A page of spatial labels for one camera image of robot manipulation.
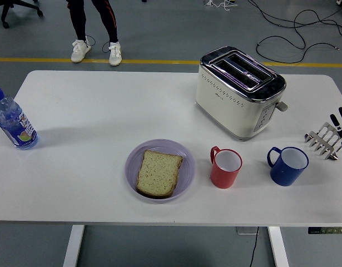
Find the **office chair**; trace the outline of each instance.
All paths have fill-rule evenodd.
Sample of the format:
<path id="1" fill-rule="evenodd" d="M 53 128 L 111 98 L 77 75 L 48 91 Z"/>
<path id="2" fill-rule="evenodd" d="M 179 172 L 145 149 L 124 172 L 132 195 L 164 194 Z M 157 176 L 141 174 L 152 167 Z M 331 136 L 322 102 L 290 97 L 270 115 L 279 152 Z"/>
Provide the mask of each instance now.
<path id="1" fill-rule="evenodd" d="M 14 4 L 17 4 L 18 6 L 24 6 L 28 8 L 33 8 L 37 10 L 37 14 L 39 17 L 43 16 L 43 13 L 39 8 L 33 4 L 26 3 L 21 0 L 0 0 L 0 6 L 4 5 L 3 7 L 3 13 L 2 13 L 2 22 L 3 22 L 3 27 L 9 28 L 9 24 L 5 21 L 6 15 L 8 13 L 9 8 L 13 8 Z"/>

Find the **plate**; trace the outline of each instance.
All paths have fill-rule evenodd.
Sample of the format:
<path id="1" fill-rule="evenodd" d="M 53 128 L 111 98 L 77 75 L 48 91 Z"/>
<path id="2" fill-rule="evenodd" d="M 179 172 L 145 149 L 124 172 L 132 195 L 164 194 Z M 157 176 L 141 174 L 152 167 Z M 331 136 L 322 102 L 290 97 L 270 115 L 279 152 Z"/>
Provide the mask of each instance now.
<path id="1" fill-rule="evenodd" d="M 183 157 L 176 188 L 174 189 L 172 196 L 166 199 L 152 199 L 142 196 L 136 191 L 137 175 L 142 164 L 143 153 L 146 149 Z M 182 195 L 191 185 L 195 176 L 195 161 L 188 149 L 181 144 L 168 139 L 154 139 L 144 142 L 132 150 L 126 160 L 125 175 L 131 189 L 138 195 L 156 202 L 169 201 Z"/>

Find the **toaster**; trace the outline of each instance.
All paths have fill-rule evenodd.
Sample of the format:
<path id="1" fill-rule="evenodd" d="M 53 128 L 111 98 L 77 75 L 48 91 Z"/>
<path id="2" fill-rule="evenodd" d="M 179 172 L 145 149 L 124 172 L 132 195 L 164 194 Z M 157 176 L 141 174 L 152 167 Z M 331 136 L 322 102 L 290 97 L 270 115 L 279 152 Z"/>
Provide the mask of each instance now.
<path id="1" fill-rule="evenodd" d="M 246 141 L 270 122 L 280 102 L 286 81 L 235 47 L 218 48 L 200 59 L 196 103 L 228 129 L 234 138 Z"/>

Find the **white sneaker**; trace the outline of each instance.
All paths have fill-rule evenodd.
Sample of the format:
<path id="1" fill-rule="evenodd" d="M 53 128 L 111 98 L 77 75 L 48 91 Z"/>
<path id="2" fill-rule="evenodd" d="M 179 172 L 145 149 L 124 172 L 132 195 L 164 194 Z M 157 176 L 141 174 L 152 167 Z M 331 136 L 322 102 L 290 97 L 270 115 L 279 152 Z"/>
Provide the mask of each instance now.
<path id="1" fill-rule="evenodd" d="M 84 59 L 86 53 L 88 53 L 92 49 L 91 45 L 88 42 L 88 39 L 86 39 L 86 41 L 76 40 L 72 43 L 72 45 L 74 46 L 74 48 L 71 60 L 74 63 L 81 62 Z"/>
<path id="2" fill-rule="evenodd" d="M 110 43 L 109 50 L 110 50 L 109 64 L 111 66 L 119 65 L 121 62 L 121 47 L 120 47 L 119 42 Z"/>

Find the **power cord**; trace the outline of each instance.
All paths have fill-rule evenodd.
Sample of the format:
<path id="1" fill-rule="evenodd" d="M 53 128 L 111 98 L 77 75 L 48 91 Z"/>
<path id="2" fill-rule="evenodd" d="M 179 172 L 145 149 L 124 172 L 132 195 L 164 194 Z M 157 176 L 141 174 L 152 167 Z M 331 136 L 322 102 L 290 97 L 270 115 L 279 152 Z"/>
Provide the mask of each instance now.
<path id="1" fill-rule="evenodd" d="M 260 229 L 260 227 L 258 226 L 257 232 L 256 232 L 255 246 L 254 246 L 254 250 L 252 251 L 250 267 L 252 266 L 252 263 L 254 262 L 254 255 L 255 255 L 255 249 L 256 249 L 256 245 L 257 245 L 257 237 L 259 236 L 259 229 Z"/>
<path id="2" fill-rule="evenodd" d="M 215 6 L 215 7 L 224 7 L 224 9 L 226 11 L 230 11 L 230 9 L 226 9 L 227 7 L 237 7 L 237 4 L 234 3 L 234 1 L 232 0 L 224 0 L 222 3 L 220 3 L 218 6 L 212 2 L 212 4 Z"/>
<path id="3" fill-rule="evenodd" d="M 279 26 L 279 27 L 294 29 L 295 32 L 299 35 L 299 37 L 301 38 L 301 40 L 302 40 L 302 42 L 303 42 L 303 47 L 299 47 L 299 46 L 296 46 L 295 44 L 293 44 L 293 43 L 290 42 L 288 39 L 286 39 L 286 38 L 284 38 L 284 37 L 282 37 L 282 36 L 269 36 L 269 37 L 266 37 L 266 38 L 264 38 L 262 41 L 260 41 L 259 43 L 257 43 L 257 45 L 256 45 L 256 53 L 259 54 L 261 57 L 263 57 L 263 58 L 265 58 L 265 59 L 267 59 L 267 60 L 271 60 L 271 61 L 274 61 L 274 62 L 278 62 L 278 63 L 294 64 L 294 63 L 299 63 L 299 62 L 301 62 L 301 61 L 304 59 L 305 54 L 307 53 L 307 51 L 308 51 L 310 48 L 312 48 L 312 47 L 314 47 L 314 46 L 317 46 L 317 45 L 328 45 L 328 46 L 331 46 L 331 47 L 335 48 L 336 50 L 340 50 L 338 47 L 336 47 L 336 46 L 334 46 L 334 45 L 332 45 L 332 44 L 329 44 L 329 43 L 325 43 L 325 42 L 320 42 L 320 43 L 312 44 L 311 46 L 309 46 L 309 47 L 306 49 L 306 42 L 305 42 L 303 36 L 297 31 L 297 28 L 301 28 L 301 27 L 304 27 L 304 26 L 313 25 L 313 24 L 316 24 L 316 23 L 322 23 L 322 24 L 327 24 L 327 25 L 336 26 L 337 29 L 338 29 L 338 31 L 339 31 L 339 34 L 342 36 L 342 26 L 339 25 L 339 24 L 337 24 L 337 22 L 335 22 L 334 20 L 328 19 L 329 17 L 331 17 L 331 16 L 333 16 L 334 14 L 338 13 L 339 11 L 341 11 L 342 8 L 339 9 L 338 11 L 336 11 L 335 13 L 333 13 L 333 14 L 331 14 L 331 15 L 325 17 L 324 19 L 320 19 L 319 16 L 318 16 L 318 14 L 317 14 L 314 10 L 312 10 L 312 9 L 306 9 L 306 10 L 301 11 L 301 12 L 295 17 L 295 19 L 294 19 L 293 21 L 290 21 L 290 20 L 287 20 L 287 19 L 281 19 L 281 18 L 276 18 L 276 17 L 274 17 L 274 16 L 271 16 L 271 15 L 267 14 L 266 12 L 264 12 L 264 11 L 263 11 L 263 10 L 262 10 L 262 9 L 253 1 L 253 0 L 247 0 L 247 1 L 248 1 L 250 4 L 252 4 L 254 7 L 256 7 L 256 8 L 261 12 L 262 16 L 263 16 L 268 22 L 270 22 L 271 24 L 276 25 L 276 26 Z M 300 15 L 301 15 L 302 13 L 304 13 L 304 12 L 313 12 L 313 13 L 316 15 L 316 17 L 317 17 L 318 20 L 317 20 L 317 21 L 310 22 L 310 23 L 299 23 L 299 22 L 297 22 L 296 20 L 297 20 L 298 16 L 300 16 Z M 268 16 L 268 17 L 270 17 L 270 18 L 273 18 L 273 19 L 276 19 L 276 20 L 279 20 L 279 21 L 293 23 L 293 26 L 283 26 L 283 25 L 281 25 L 281 24 L 272 22 L 272 21 L 270 21 L 266 16 Z M 272 58 L 265 57 L 264 55 L 262 55 L 262 54 L 259 52 L 259 46 L 260 46 L 260 44 L 261 44 L 263 41 L 265 41 L 265 40 L 267 40 L 267 39 L 269 39 L 269 38 L 281 38 L 281 39 L 285 40 L 286 42 L 288 42 L 289 44 L 291 44 L 292 46 L 294 46 L 295 48 L 297 48 L 297 49 L 299 49 L 299 50 L 304 50 L 304 53 L 303 53 L 302 58 L 301 58 L 300 60 L 294 61 L 294 62 L 283 62 L 283 61 L 277 61 L 277 60 L 274 60 L 274 59 L 272 59 Z"/>

